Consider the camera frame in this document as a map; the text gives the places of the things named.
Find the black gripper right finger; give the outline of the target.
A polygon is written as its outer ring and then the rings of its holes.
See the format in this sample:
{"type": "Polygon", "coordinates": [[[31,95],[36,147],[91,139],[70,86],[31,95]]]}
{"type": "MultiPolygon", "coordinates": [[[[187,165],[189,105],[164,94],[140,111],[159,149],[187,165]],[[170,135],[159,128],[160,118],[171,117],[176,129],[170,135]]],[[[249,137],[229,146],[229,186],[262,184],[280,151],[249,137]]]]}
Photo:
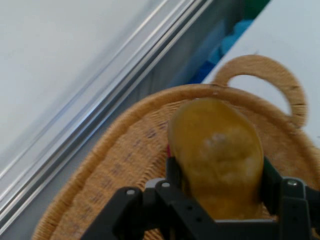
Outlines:
{"type": "Polygon", "coordinates": [[[281,176],[263,159],[260,195],[268,213],[277,217],[278,240],[317,240],[320,192],[296,177],[281,176]]]}

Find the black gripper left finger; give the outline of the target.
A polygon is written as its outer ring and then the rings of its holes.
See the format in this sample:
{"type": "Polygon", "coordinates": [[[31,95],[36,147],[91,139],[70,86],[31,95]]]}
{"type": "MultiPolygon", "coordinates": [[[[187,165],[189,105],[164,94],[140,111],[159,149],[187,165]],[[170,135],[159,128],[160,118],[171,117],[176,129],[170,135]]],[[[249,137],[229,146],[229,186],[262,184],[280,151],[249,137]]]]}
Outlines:
{"type": "Polygon", "coordinates": [[[141,240],[159,229],[166,240],[216,240],[218,226],[180,190],[182,172],[166,160],[166,178],[154,187],[118,189],[82,235],[83,240],[141,240]]]}

